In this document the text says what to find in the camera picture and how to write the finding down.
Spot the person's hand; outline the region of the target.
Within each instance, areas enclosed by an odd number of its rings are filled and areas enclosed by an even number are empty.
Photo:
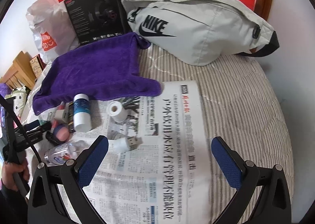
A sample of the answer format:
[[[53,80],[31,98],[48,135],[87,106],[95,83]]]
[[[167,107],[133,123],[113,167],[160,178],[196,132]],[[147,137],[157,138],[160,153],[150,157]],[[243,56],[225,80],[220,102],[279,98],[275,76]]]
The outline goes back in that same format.
[[[17,187],[16,182],[14,181],[14,174],[15,173],[23,173],[23,178],[25,181],[29,181],[29,169],[28,169],[28,162],[27,159],[24,159],[22,164],[16,163],[8,163],[4,162],[2,167],[2,184],[15,192],[19,189]]]

